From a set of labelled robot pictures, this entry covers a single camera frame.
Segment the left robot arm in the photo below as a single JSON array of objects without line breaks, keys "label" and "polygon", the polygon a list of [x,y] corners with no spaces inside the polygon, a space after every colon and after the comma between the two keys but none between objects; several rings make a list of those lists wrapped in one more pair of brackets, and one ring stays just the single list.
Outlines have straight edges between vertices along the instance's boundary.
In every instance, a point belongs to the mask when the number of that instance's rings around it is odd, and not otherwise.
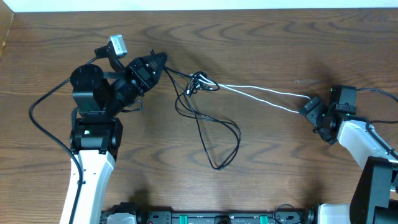
[{"label": "left robot arm", "polygon": [[72,119],[73,158],[61,223],[99,223],[123,134],[117,114],[127,113],[159,82],[167,59],[164,52],[152,53],[113,72],[94,64],[72,72],[73,99],[80,117]]}]

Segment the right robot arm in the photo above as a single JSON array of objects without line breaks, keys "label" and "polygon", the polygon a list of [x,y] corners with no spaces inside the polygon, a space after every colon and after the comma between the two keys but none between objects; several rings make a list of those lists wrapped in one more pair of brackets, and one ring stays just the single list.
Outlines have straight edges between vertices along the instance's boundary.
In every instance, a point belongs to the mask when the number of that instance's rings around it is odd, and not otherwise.
[{"label": "right robot arm", "polygon": [[356,114],[353,86],[333,85],[330,100],[314,97],[299,109],[328,144],[339,143],[362,170],[349,203],[323,203],[309,210],[303,223],[397,223],[397,151],[374,129],[374,121]]}]

